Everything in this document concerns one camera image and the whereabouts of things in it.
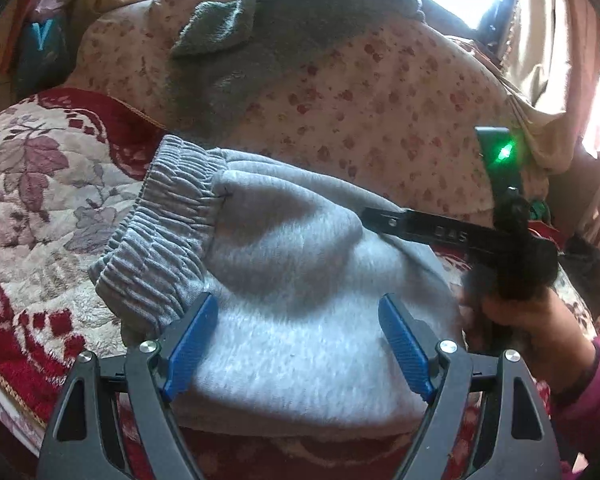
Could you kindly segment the pink sleeve forearm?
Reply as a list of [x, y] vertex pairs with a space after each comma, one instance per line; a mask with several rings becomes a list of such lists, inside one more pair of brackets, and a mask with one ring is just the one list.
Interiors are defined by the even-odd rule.
[[573, 451], [588, 460], [588, 466], [578, 474], [561, 463], [563, 479], [600, 479], [600, 337], [592, 344], [595, 348], [592, 366], [573, 387], [550, 398], [557, 433]]

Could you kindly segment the person's right hand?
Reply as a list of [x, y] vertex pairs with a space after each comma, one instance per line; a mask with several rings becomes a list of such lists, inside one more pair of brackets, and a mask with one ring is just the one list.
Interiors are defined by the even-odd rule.
[[531, 374], [546, 382], [554, 393], [570, 389], [592, 370], [595, 346], [554, 290], [544, 289], [528, 301], [485, 296], [480, 304], [469, 300], [460, 286], [454, 286], [452, 292], [460, 304], [469, 350], [486, 352], [490, 325], [498, 324], [513, 330], [513, 348], [522, 355]]

